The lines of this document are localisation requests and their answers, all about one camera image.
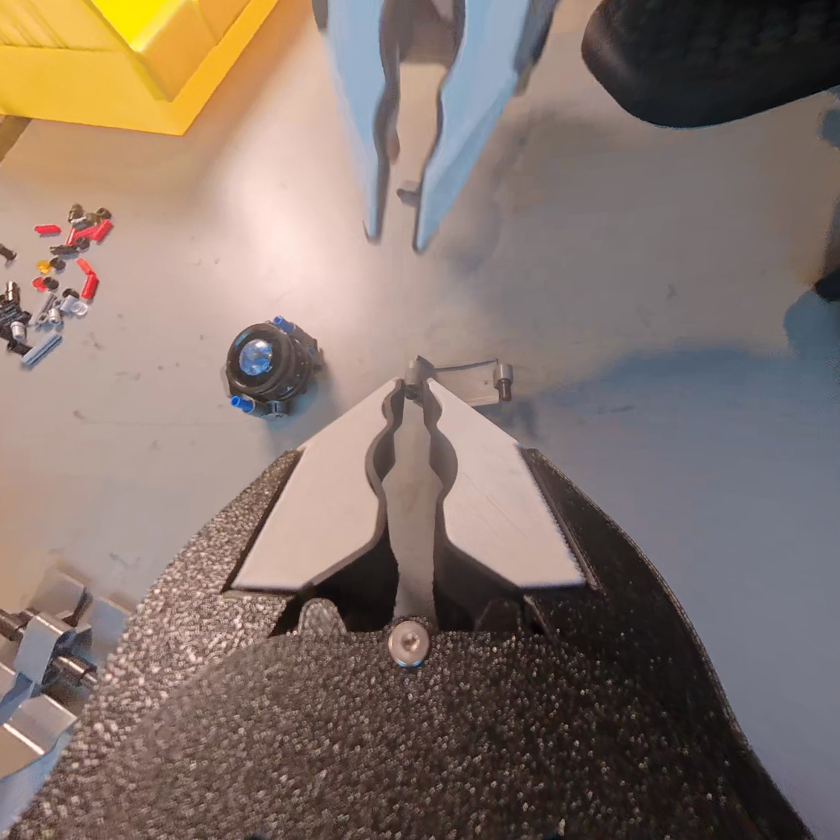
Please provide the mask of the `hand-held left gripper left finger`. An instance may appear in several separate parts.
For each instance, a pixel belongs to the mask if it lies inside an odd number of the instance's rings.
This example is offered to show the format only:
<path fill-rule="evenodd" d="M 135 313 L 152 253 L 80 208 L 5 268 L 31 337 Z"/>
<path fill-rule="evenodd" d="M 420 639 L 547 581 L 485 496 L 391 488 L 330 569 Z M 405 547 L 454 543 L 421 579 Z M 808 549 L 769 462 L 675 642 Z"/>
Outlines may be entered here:
<path fill-rule="evenodd" d="M 234 592 L 288 600 L 278 630 L 324 599 L 351 631 L 382 629 L 393 617 L 399 570 L 388 535 L 384 478 L 406 386 L 394 378 L 310 437 L 233 572 Z"/>

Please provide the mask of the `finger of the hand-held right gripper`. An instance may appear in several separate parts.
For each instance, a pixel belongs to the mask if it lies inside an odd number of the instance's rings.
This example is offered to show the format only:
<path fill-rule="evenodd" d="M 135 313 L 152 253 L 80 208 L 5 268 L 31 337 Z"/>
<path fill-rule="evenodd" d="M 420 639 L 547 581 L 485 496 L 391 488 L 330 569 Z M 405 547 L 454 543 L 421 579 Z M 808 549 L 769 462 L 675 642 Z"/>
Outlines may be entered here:
<path fill-rule="evenodd" d="M 556 1 L 454 2 L 455 56 L 437 92 L 437 134 L 419 183 L 422 253 L 455 203 L 508 101 L 528 85 Z"/>
<path fill-rule="evenodd" d="M 382 237 L 400 102 L 398 2 L 327 2 L 327 45 L 364 205 L 369 241 Z"/>

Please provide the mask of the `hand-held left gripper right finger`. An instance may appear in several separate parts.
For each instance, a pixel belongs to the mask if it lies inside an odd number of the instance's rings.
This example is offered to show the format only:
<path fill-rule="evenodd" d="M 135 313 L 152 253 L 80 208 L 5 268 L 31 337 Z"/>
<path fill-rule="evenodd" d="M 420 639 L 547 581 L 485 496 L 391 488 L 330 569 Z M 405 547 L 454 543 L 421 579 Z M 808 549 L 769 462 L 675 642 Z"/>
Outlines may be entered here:
<path fill-rule="evenodd" d="M 494 602 L 585 592 L 585 570 L 513 436 L 434 380 L 423 384 L 441 483 L 433 596 L 443 631 L 473 631 Z"/>

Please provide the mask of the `grey curved toy panel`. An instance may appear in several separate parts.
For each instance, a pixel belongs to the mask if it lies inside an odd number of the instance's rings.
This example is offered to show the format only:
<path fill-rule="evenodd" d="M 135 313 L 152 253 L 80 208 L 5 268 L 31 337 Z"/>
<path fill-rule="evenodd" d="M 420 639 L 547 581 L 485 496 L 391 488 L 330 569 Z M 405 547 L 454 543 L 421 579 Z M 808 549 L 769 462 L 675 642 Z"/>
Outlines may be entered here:
<path fill-rule="evenodd" d="M 501 403 L 496 380 L 502 377 L 511 378 L 513 383 L 513 368 L 498 359 L 436 366 L 417 356 L 406 368 L 405 382 L 416 382 L 424 388 L 426 381 L 436 381 L 468 405 L 489 406 Z"/>

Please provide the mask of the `black toy lens assembly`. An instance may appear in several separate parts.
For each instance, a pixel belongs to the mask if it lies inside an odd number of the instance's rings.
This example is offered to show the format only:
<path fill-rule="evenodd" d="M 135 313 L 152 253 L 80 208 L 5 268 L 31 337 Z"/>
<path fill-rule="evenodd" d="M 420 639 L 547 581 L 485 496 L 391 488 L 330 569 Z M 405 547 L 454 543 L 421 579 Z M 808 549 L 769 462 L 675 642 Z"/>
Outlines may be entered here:
<path fill-rule="evenodd" d="M 229 403 L 249 417 L 286 417 L 324 364 L 319 342 L 296 323 L 275 317 L 249 325 L 227 351 Z"/>

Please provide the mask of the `yellow storage bin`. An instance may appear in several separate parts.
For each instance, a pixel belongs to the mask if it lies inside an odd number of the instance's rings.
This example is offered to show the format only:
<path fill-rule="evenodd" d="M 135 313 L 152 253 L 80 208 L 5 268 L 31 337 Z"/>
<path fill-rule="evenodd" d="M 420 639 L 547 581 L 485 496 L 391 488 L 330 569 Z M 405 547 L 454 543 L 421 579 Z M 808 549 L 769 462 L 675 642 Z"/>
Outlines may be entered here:
<path fill-rule="evenodd" d="M 183 135 L 276 5 L 2 1 L 2 115 Z"/>

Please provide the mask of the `grey toy brick assembly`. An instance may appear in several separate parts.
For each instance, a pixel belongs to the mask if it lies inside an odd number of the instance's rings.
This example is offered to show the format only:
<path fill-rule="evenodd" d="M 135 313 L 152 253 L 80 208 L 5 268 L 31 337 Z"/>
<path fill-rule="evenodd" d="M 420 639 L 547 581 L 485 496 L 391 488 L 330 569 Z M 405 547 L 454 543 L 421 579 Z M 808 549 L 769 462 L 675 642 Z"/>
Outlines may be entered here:
<path fill-rule="evenodd" d="M 61 570 L 46 574 L 28 607 L 2 611 L 2 801 L 42 784 L 129 616 Z"/>

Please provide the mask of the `pile of small toy parts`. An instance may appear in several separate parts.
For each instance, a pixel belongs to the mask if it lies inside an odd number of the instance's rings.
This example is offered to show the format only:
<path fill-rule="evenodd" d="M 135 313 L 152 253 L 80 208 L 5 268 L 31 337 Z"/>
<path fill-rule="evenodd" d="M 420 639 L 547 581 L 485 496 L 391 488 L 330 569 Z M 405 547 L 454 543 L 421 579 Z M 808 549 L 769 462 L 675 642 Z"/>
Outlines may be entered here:
<path fill-rule="evenodd" d="M 47 243 L 47 255 L 35 264 L 32 289 L 8 275 L 17 252 L 2 245 L 1 340 L 2 350 L 24 370 L 34 369 L 59 348 L 68 322 L 84 319 L 101 285 L 91 263 L 91 252 L 114 228 L 105 206 L 90 210 L 70 205 L 63 224 L 37 224 L 35 235 Z"/>

